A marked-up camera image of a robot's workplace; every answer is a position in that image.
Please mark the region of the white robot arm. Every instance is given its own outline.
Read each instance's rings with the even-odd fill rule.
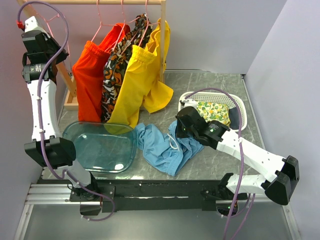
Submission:
[[[38,83],[40,73],[60,46],[53,37],[38,25],[34,16],[25,21],[24,33],[21,36],[27,50],[22,59],[22,75],[31,96],[33,115],[32,142],[24,145],[25,152],[40,166],[46,167],[41,151],[40,133],[44,133],[45,152],[52,168],[68,171],[84,187],[96,191],[95,178],[77,161],[74,144],[69,140],[63,139],[58,128],[55,104],[57,90],[56,64],[65,60],[68,53],[65,50],[61,52],[47,69],[41,85],[41,97],[39,98]],[[38,101],[41,101],[43,129],[40,129],[39,124]],[[76,194],[83,194],[86,199],[90,199],[90,197],[96,198],[82,190],[80,185],[69,177],[69,174],[66,174],[65,177],[71,181]]]
[[[218,121],[206,122],[190,102],[185,103],[176,118],[177,137],[193,137],[204,146],[210,146],[238,160],[241,160],[239,141],[242,142],[244,163],[260,175],[242,176],[239,193],[265,194],[278,204],[289,203],[299,181],[299,163],[296,158],[275,155],[244,138],[238,138],[234,130]],[[232,193],[236,191],[238,180],[239,175],[229,174],[226,187]]]

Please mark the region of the clothing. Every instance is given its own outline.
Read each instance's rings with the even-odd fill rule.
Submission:
[[[150,41],[142,47],[133,46],[132,57],[125,72],[113,113],[108,123],[130,125],[134,128],[143,105],[149,113],[164,108],[171,100],[173,90],[159,80],[160,26],[151,33]],[[170,28],[165,23],[164,59],[170,44]]]
[[[239,129],[239,114],[236,107],[229,109],[230,128],[233,130]]]
[[[224,125],[230,125],[229,107],[227,104],[198,101],[196,110],[206,122],[217,120]]]
[[[115,108],[117,98],[124,81],[125,73],[129,60],[133,54],[133,45],[138,45],[146,31],[141,42],[141,47],[144,48],[149,41],[152,32],[152,25],[147,27],[147,15],[141,14],[137,16],[135,27],[131,32],[128,32],[121,42],[117,44],[114,51],[110,53],[110,57],[104,66],[104,80],[102,84],[102,99],[101,99],[101,122],[107,122]]]
[[[137,147],[143,151],[143,157],[161,172],[175,176],[185,163],[200,152],[204,146],[194,138],[176,138],[177,121],[169,126],[169,133],[175,142],[154,125],[143,123],[135,127]]]
[[[103,71],[110,56],[105,50],[117,40],[122,27],[123,23],[117,23],[99,45],[87,41],[80,58],[72,67],[79,105],[79,121],[100,122]],[[129,31],[130,27],[124,26],[120,40]]]

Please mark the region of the red connector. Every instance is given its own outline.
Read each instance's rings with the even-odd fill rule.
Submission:
[[[22,29],[23,31],[25,30],[25,25],[22,23],[22,21],[16,21],[16,24],[18,28]]]

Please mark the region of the pink hanger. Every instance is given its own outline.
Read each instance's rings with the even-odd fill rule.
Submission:
[[[149,19],[148,19],[148,8],[147,8],[148,1],[149,1],[149,0],[145,0],[145,16],[146,16],[146,19],[147,19],[146,28],[145,28],[145,31],[144,31],[144,33],[143,33],[143,35],[142,35],[142,38],[141,38],[140,42],[139,42],[139,45],[138,45],[139,47],[140,47],[140,45],[141,45],[141,43],[142,43],[142,41],[143,41],[143,39],[144,39],[144,37],[145,37],[145,35],[146,35],[146,32],[147,32],[147,29],[148,29],[149,25],[160,24],[159,22],[156,22],[156,23],[150,23],[150,22],[149,22]],[[126,24],[126,17],[125,17],[124,8],[123,8],[123,0],[121,0],[121,6],[122,6],[122,14],[123,14],[123,17],[124,17],[124,25],[123,25],[123,27],[122,27],[122,29],[123,29],[124,26],[125,26],[125,24]],[[136,20],[139,19],[139,18],[140,18],[140,16],[136,17],[136,18],[133,19],[132,21],[129,21],[128,23],[133,23],[134,21],[136,21]],[[130,42],[132,42],[132,41],[135,39],[137,33],[138,33],[138,32],[136,32],[135,35],[131,38]],[[121,35],[121,32],[120,32],[120,34],[119,34],[119,36],[118,36],[118,39],[117,39],[116,43],[115,43],[114,46],[113,46],[112,51],[115,50],[115,47],[116,47],[116,45],[117,45],[117,43],[118,43],[118,41],[119,41],[120,35]],[[128,47],[129,47],[129,45],[126,46],[126,47],[123,49],[121,55],[125,52],[125,50],[126,50]]]
[[[52,21],[52,20],[55,19],[55,18],[60,18],[60,15],[57,14],[57,15],[53,16],[52,18],[50,18],[49,20],[47,20],[44,16],[40,15],[39,13],[36,13],[36,14],[45,22],[45,24],[46,24],[46,26],[48,27],[48,30],[49,30],[51,36],[54,38],[55,36],[54,36],[54,34],[53,34],[52,30],[51,30],[51,27],[50,27],[49,22]],[[69,71],[69,70],[67,70],[67,71],[68,71],[69,73],[71,73],[71,72],[72,72],[72,62],[71,62],[71,52],[70,52],[70,47],[69,47],[69,41],[66,42],[66,48],[67,48],[67,51],[68,51],[68,53],[69,53],[68,58],[69,58],[69,64],[70,64],[70,71]]]
[[[142,37],[141,37],[141,40],[140,40],[140,42],[139,42],[139,45],[138,45],[139,47],[140,47],[140,45],[141,45],[141,43],[142,43],[142,41],[143,41],[143,39],[144,39],[144,37],[145,37],[145,35],[146,35],[146,32],[147,32],[147,29],[148,29],[149,25],[159,24],[159,22],[156,22],[156,23],[150,23],[150,22],[149,22],[147,5],[148,5],[148,0],[145,0],[146,28],[145,28],[144,33],[143,33],[143,35],[142,35]]]
[[[99,19],[100,19],[100,26],[99,26],[98,30],[96,31],[95,35],[93,36],[91,42],[93,42],[95,40],[95,38],[96,38],[96,36],[97,36],[98,32],[100,31],[102,26],[115,26],[115,25],[110,25],[110,24],[104,24],[102,22],[101,13],[100,13],[100,9],[99,9],[99,0],[96,0],[96,7],[98,9],[98,16],[99,16]]]
[[[120,33],[119,33],[119,36],[118,36],[118,38],[116,39],[116,41],[115,41],[115,44],[114,44],[114,46],[113,46],[113,48],[112,48],[112,51],[115,51],[115,48],[116,48],[116,45],[118,44],[118,41],[119,41],[119,39],[120,39],[120,36],[121,36],[121,33],[122,33],[122,31],[124,30],[124,28],[125,28],[125,26],[126,26],[126,15],[125,15],[125,10],[124,10],[124,0],[121,0],[121,9],[122,9],[122,15],[123,15],[123,26],[122,26],[122,28],[121,28],[121,31],[120,31]]]

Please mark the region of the clear plastic tray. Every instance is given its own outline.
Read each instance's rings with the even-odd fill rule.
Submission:
[[[121,173],[132,164],[136,132],[127,125],[77,121],[63,132],[74,143],[76,159],[91,172]]]

